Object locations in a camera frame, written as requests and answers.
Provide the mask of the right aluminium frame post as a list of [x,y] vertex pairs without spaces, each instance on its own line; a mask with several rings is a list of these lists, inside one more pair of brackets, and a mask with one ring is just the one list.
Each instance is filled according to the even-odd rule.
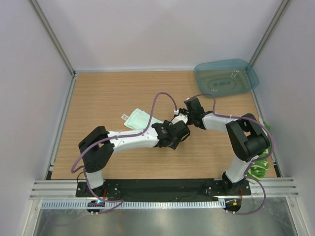
[[257,45],[250,61],[249,64],[251,66],[254,66],[254,64],[256,63],[257,59],[259,58],[260,54],[262,53],[264,47],[266,46],[266,44],[268,43],[269,39],[271,38],[272,34],[274,33],[274,31],[276,30],[279,22],[281,21],[283,15],[285,14],[285,12],[287,11],[288,7],[291,4],[291,0],[282,0],[280,2],[280,5],[278,6],[276,12],[274,13],[270,23],[268,24],[261,40],[259,41],[259,44]]

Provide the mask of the teal transparent plastic basin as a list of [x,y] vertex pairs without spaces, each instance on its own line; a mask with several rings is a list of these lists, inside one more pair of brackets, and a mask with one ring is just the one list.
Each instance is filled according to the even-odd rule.
[[194,77],[200,93],[224,97],[246,93],[259,85],[252,66],[242,59],[225,59],[197,65]]

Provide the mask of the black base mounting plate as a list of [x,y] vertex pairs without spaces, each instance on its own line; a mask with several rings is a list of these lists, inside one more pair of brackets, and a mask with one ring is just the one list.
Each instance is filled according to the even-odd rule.
[[196,193],[206,196],[251,195],[249,182],[243,180],[228,190],[220,178],[195,179],[107,179],[92,191],[99,197],[119,199],[122,197],[153,195],[164,197],[179,193]]

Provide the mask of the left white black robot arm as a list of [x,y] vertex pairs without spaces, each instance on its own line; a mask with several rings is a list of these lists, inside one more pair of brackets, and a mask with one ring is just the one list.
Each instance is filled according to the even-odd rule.
[[94,197],[104,192],[102,172],[113,154],[135,148],[176,149],[189,135],[190,130],[183,121],[175,124],[164,121],[147,129],[122,132],[98,126],[78,145],[88,182],[87,191]]

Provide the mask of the aluminium frame post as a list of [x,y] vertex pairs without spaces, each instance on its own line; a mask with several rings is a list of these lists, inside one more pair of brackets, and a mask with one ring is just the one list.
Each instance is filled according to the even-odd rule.
[[68,69],[68,71],[70,72],[71,76],[74,77],[76,72],[73,69],[73,66],[71,65],[65,51],[63,50],[59,40],[57,39],[57,36],[54,32],[54,30],[52,29],[47,17],[45,16],[45,13],[43,12],[41,6],[39,5],[37,0],[29,0],[30,5],[32,6],[35,14],[37,15],[37,17],[39,18],[44,30],[46,31],[46,33],[48,34],[53,46],[55,47],[55,49],[57,50],[58,54],[60,55],[63,63],[65,64],[66,68]]
[[276,30],[279,22],[281,21],[283,15],[285,14],[285,12],[287,11],[288,7],[291,4],[291,0],[282,0],[280,2],[280,5],[278,6],[276,12],[274,13],[270,23],[268,24],[261,40],[259,41],[259,44],[257,45],[250,61],[249,64],[251,66],[254,66],[254,64],[256,63],[257,59],[259,58],[260,54],[262,53],[264,47],[266,46],[266,44],[268,43],[269,39],[271,38],[272,34],[274,33],[274,31]]

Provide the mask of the green patterned towel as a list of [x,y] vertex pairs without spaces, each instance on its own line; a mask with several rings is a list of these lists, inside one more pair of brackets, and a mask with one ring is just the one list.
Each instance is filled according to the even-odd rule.
[[267,135],[267,138],[269,139],[270,146],[258,157],[258,160],[254,161],[254,164],[251,166],[251,168],[248,170],[247,177],[254,178],[258,181],[261,181],[262,178],[265,177],[266,172],[269,169],[269,162],[265,157],[268,155],[268,153],[271,150],[272,144],[271,139]]

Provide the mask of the light mint green towel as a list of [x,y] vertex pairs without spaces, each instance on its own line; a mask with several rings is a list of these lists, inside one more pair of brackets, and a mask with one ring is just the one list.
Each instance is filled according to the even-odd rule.
[[125,120],[124,126],[132,130],[145,129],[149,119],[150,115],[148,113],[137,108],[129,115],[128,120]]

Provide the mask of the left aluminium frame post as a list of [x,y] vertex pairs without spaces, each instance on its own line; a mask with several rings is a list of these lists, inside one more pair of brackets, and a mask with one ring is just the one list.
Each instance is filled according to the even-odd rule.
[[35,14],[37,15],[37,17],[39,18],[44,30],[46,31],[46,33],[48,34],[53,46],[55,47],[55,49],[57,50],[58,54],[60,55],[63,63],[65,64],[66,68],[68,69],[68,71],[70,72],[71,76],[74,77],[76,72],[73,69],[73,66],[71,65],[65,51],[63,50],[59,40],[57,39],[57,36],[54,32],[54,30],[52,29],[47,17],[45,16],[45,13],[43,12],[41,6],[39,5],[37,0],[29,0],[30,5],[32,6]]

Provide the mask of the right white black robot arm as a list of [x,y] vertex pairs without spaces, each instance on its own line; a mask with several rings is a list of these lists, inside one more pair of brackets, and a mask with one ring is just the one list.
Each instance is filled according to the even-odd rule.
[[271,147],[266,131],[252,114],[242,117],[224,116],[212,111],[199,112],[180,109],[188,118],[187,124],[204,130],[216,130],[228,134],[235,154],[228,170],[222,174],[222,190],[228,195],[237,192],[245,181],[245,173],[251,163]]

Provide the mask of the aluminium front rail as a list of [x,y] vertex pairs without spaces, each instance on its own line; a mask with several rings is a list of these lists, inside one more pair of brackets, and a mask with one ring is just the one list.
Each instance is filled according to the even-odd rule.
[[[267,197],[299,197],[298,189],[290,177],[264,178],[263,185]],[[72,200],[77,189],[76,180],[37,180],[35,181],[30,200]]]

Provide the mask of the white barcode towel label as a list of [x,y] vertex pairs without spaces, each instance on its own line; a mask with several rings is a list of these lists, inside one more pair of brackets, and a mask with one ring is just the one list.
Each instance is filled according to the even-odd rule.
[[129,116],[126,115],[126,114],[123,114],[121,118],[122,118],[123,120],[128,120]]

